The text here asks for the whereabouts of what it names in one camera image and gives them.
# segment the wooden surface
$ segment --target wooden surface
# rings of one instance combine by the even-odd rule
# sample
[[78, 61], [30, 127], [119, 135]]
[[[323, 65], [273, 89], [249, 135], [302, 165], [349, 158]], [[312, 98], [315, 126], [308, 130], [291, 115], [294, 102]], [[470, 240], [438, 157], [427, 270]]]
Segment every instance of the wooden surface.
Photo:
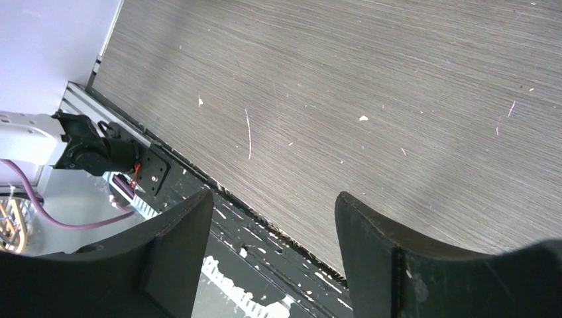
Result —
[[343, 190], [498, 253], [562, 233], [561, 9], [125, 0], [94, 88], [339, 271]]

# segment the white wall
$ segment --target white wall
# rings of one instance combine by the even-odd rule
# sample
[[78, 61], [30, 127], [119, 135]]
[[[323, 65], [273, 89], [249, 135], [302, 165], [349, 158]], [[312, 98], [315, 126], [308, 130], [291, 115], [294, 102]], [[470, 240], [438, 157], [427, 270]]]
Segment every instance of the white wall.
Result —
[[[87, 82], [120, 2], [1, 0], [0, 109], [55, 112], [68, 81]], [[37, 168], [25, 165], [31, 180]], [[0, 184], [15, 180], [0, 166]]]

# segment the red wire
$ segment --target red wire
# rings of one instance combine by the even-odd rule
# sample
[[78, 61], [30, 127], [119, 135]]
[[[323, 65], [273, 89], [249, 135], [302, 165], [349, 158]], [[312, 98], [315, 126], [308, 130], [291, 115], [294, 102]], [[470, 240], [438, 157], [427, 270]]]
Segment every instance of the red wire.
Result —
[[139, 170], [141, 169], [141, 164], [135, 164], [135, 174], [130, 182], [130, 186], [133, 190], [137, 188], [137, 178], [139, 176]]

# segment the white debris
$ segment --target white debris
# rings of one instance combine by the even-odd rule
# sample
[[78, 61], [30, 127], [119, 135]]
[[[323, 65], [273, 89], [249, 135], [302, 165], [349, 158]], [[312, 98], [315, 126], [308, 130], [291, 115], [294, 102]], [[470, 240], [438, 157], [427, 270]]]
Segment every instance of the white debris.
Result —
[[240, 256], [242, 256], [242, 258], [246, 258], [246, 256], [248, 256], [248, 251], [243, 247], [240, 249]]

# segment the wire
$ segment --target wire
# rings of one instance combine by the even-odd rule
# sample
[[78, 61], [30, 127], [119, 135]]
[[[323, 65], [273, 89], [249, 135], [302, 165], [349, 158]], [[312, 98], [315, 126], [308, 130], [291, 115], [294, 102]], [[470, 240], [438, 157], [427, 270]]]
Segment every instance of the wire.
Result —
[[53, 217], [51, 217], [49, 215], [49, 213], [47, 213], [47, 211], [45, 211], [45, 209], [43, 209], [43, 206], [39, 202], [39, 199], [35, 195], [35, 192], [33, 191], [33, 188], [31, 186], [29, 180], [27, 179], [27, 177], [23, 173], [23, 171], [21, 171], [21, 169], [15, 163], [13, 163], [11, 160], [1, 159], [0, 161], [2, 161], [6, 166], [10, 167], [10, 169], [12, 169], [20, 177], [20, 179], [23, 183], [23, 188], [27, 192], [27, 195], [29, 196], [29, 200], [35, 206], [35, 210], [42, 217], [44, 217], [49, 223], [53, 224], [56, 227], [60, 227], [61, 229], [72, 230], [72, 231], [97, 229], [99, 227], [103, 227], [105, 225], [108, 225], [108, 224], [115, 223], [117, 221], [126, 219], [127, 217], [130, 217], [131, 215], [135, 214], [134, 211], [129, 211], [129, 212], [127, 212], [125, 214], [122, 214], [118, 217], [114, 217], [114, 218], [104, 220], [104, 221], [100, 221], [100, 222], [84, 224], [84, 225], [69, 225], [69, 224], [61, 223], [61, 222], [53, 219]]
[[99, 128], [99, 130], [101, 130], [101, 133], [103, 134], [103, 136], [105, 138], [109, 138], [109, 135], [107, 133], [108, 130], [113, 130], [113, 128], [111, 128], [105, 121], [100, 121], [97, 123], [97, 127]]
[[123, 179], [121, 179], [119, 176], [114, 175], [113, 176], [113, 182], [115, 182], [115, 184], [117, 184], [119, 186], [119, 188], [121, 190], [123, 190], [129, 196], [129, 199], [132, 199], [132, 198], [135, 197], [135, 191], [125, 181], [123, 181]]
[[107, 175], [107, 178], [105, 178], [105, 181], [107, 182], [107, 194], [109, 195], [109, 202], [111, 203], [111, 206], [124, 211], [124, 212], [129, 212], [129, 210], [124, 207], [122, 204], [120, 204], [119, 202], [117, 202], [117, 199], [115, 199], [115, 196], [113, 195], [113, 193], [111, 193], [111, 184], [109, 184], [109, 176], [111, 176], [111, 174]]
[[139, 177], [139, 170], [141, 169], [141, 164], [135, 164], [135, 174], [129, 184], [131, 185], [131, 189], [136, 190], [137, 188], [137, 178]]
[[[0, 197], [9, 197], [10, 193], [0, 193]], [[35, 196], [37, 196], [37, 199], [39, 200], [39, 202], [41, 202], [41, 204], [43, 204], [45, 202], [45, 200], [43, 199], [43, 197], [39, 194], [39, 193], [35, 193]], [[12, 195], [13, 198], [17, 198], [17, 199], [24, 199], [24, 200], [29, 200], [29, 195], [27, 195], [27, 193], [25, 192], [16, 192], [14, 193], [14, 195]]]

